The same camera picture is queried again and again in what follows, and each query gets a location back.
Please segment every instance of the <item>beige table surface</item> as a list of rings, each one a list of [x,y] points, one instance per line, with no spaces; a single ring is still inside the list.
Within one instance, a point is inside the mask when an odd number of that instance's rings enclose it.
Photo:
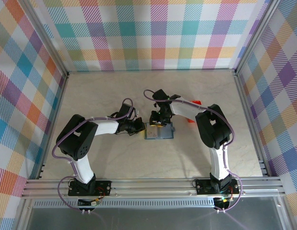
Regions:
[[[134,101],[139,115],[149,121],[153,102],[144,89],[163,89],[187,100],[200,100],[205,106],[218,104],[233,126],[237,139],[228,148],[229,167],[240,176],[261,176],[255,149],[240,98],[229,70],[94,72],[71,74],[58,115],[51,146],[74,114],[86,118],[107,116],[121,107],[124,98]],[[144,140],[144,132],[129,136],[96,136],[88,153],[97,178],[208,177],[211,168],[208,148],[197,126],[174,116],[174,139]],[[63,155],[59,149],[57,155]],[[72,175],[66,161],[49,152],[43,179]]]

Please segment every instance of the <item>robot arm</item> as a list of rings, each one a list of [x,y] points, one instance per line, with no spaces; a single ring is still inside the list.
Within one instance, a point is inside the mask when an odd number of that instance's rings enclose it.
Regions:
[[[109,118],[122,117],[128,113],[129,109],[130,106],[123,103],[120,111],[112,114]],[[95,188],[96,180],[87,155],[93,138],[97,135],[119,134],[123,131],[131,136],[145,130],[146,127],[142,122],[142,118],[136,118],[136,113],[135,108],[133,108],[129,116],[119,120],[109,119],[86,122],[59,145],[61,152],[68,155],[75,165],[77,171],[75,182],[83,190],[87,191],[88,194],[92,193],[92,189]],[[74,115],[59,134],[57,142],[84,120],[84,117]]]
[[[158,90],[153,94],[155,100],[177,99],[187,101],[184,98],[173,95],[167,96],[163,90]],[[181,115],[194,120],[197,123],[201,140],[209,147],[211,158],[211,185],[216,191],[222,190],[231,181],[231,175],[228,173],[223,159],[223,146],[229,141],[230,129],[219,117],[212,112],[199,109],[182,102],[156,102],[160,110],[152,111],[150,125],[165,126],[171,122],[173,115]],[[224,117],[220,107],[216,104],[208,107]],[[227,147],[225,147],[225,162],[228,162]]]

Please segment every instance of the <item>aluminum rail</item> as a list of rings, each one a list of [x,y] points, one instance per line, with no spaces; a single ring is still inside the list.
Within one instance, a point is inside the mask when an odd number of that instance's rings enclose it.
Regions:
[[[192,181],[195,178],[149,178],[149,179],[101,179],[112,181],[111,198],[186,198],[220,197],[221,194],[197,195]],[[28,180],[22,199],[58,198],[59,180]],[[68,180],[60,186],[61,194],[68,198]],[[279,177],[244,177],[243,197],[284,196],[285,191]],[[93,196],[74,196],[69,198],[95,198]]]

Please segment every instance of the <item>colorful plaid backdrop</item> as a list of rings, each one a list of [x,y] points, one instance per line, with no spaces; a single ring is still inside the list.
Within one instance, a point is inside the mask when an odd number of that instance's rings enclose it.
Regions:
[[[282,0],[241,80],[271,170],[282,178],[297,220],[297,0]]]
[[[241,60],[241,58],[242,58],[242,56],[243,56],[243,54],[244,54],[247,46],[250,43],[250,40],[251,40],[253,34],[255,33],[255,31],[256,31],[256,29],[257,29],[257,27],[259,25],[259,22],[260,22],[260,20],[261,20],[261,18],[263,16],[263,14],[265,13],[265,11],[266,11],[269,3],[270,3],[270,1],[271,0],[265,0],[264,1],[264,4],[263,4],[262,8],[260,9],[260,11],[259,11],[259,13],[258,13],[258,15],[256,17],[256,20],[255,20],[255,22],[254,22],[254,24],[253,24],[253,26],[252,26],[252,28],[251,28],[251,30],[250,30],[247,38],[244,41],[244,44],[243,44],[243,46],[242,46],[242,48],[241,48],[241,50],[240,50],[240,52],[238,54],[238,58],[236,59],[235,64],[233,66],[234,69],[237,68],[237,66],[238,66],[238,64],[239,64],[239,62],[240,62],[240,60]]]
[[[37,172],[63,78],[16,0],[0,0],[0,230]]]
[[[31,0],[31,3],[69,70],[104,71],[215,69],[228,68],[231,62],[233,67],[268,1]]]

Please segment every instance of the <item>purple cable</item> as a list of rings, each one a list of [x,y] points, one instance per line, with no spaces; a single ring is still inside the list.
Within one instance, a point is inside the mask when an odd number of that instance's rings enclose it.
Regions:
[[[69,161],[69,163],[71,164],[72,166],[72,169],[74,171],[74,175],[73,176],[66,176],[64,178],[61,179],[61,181],[59,181],[58,183],[58,186],[57,186],[57,191],[58,191],[58,195],[60,197],[60,199],[62,200],[62,202],[68,206],[69,208],[73,209],[73,210],[76,210],[76,211],[81,211],[79,210],[78,208],[75,208],[75,207],[72,207],[71,205],[69,205],[62,197],[61,193],[60,193],[60,184],[65,180],[65,179],[68,179],[68,178],[71,178],[71,179],[74,179],[77,177],[78,173],[77,173],[77,170],[76,170],[76,167],[75,167],[75,164],[74,162],[68,158],[68,157],[59,157],[57,155],[55,155],[55,150],[56,148],[69,136],[71,135],[72,133],[74,133],[79,127],[81,127],[83,124],[85,124],[86,122],[88,121],[96,121],[96,120],[120,120],[124,117],[127,117],[132,111],[133,111],[133,108],[134,108],[134,103],[133,101],[130,99],[130,98],[125,98],[122,102],[122,104],[126,101],[126,100],[129,100],[130,103],[131,103],[131,106],[129,108],[129,111],[127,114],[125,114],[124,116],[121,116],[121,117],[116,117],[116,118],[110,118],[110,117],[94,117],[94,118],[89,118],[89,119],[86,119],[84,120],[83,122],[80,122],[75,128],[73,128],[71,131],[69,131],[66,135],[64,135],[57,143],[56,145],[53,147],[53,150],[52,150],[52,156],[56,159],[63,159],[63,160],[67,160]]]
[[[239,177],[238,175],[232,173],[232,172],[228,169],[228,166],[227,166],[227,164],[226,164],[226,159],[225,159],[225,158],[226,158],[226,156],[225,156],[225,155],[226,155],[226,154],[225,154],[225,147],[228,146],[228,145],[230,145],[230,144],[235,140],[235,132],[234,132],[233,127],[230,125],[230,123],[225,119],[224,116],[222,116],[221,114],[219,114],[218,112],[216,112],[216,111],[214,111],[214,110],[212,110],[212,109],[209,109],[209,108],[206,108],[206,107],[202,107],[202,106],[200,106],[200,105],[198,105],[198,104],[195,104],[195,103],[192,103],[192,102],[187,102],[187,101],[182,101],[182,100],[177,100],[177,99],[175,99],[175,100],[170,100],[170,99],[168,99],[168,100],[155,100],[155,99],[152,99],[152,98],[149,98],[148,96],[146,96],[146,94],[145,94],[146,92],[151,92],[151,93],[155,93],[155,92],[154,92],[153,90],[144,90],[144,91],[143,91],[143,95],[144,95],[144,97],[147,98],[147,99],[149,99],[149,100],[151,100],[151,101],[153,101],[153,102],[180,102],[180,103],[183,103],[183,104],[188,104],[188,105],[190,105],[190,106],[192,106],[192,107],[195,107],[195,108],[198,108],[198,109],[204,109],[204,110],[207,110],[207,111],[209,111],[209,112],[211,112],[211,113],[217,115],[219,118],[221,118],[222,121],[224,121],[225,124],[229,127],[229,129],[230,129],[230,131],[231,131],[231,133],[232,133],[232,135],[233,135],[233,138],[232,138],[232,140],[230,140],[230,142],[226,143],[226,144],[223,146],[223,149],[222,149],[222,151],[223,151],[223,163],[224,163],[224,166],[225,166],[227,172],[228,172],[229,174],[231,174],[232,176],[236,177],[236,178],[239,180],[239,183],[240,183],[240,192],[239,192],[239,196],[238,196],[238,199],[236,200],[236,202],[235,202],[232,206],[228,207],[228,208],[225,209],[225,210],[230,210],[230,209],[232,209],[233,207],[235,207],[235,205],[239,202],[239,200],[240,200],[240,198],[241,198],[241,194],[242,194],[242,188],[243,188],[243,186],[242,186],[242,181],[241,181],[240,177]]]

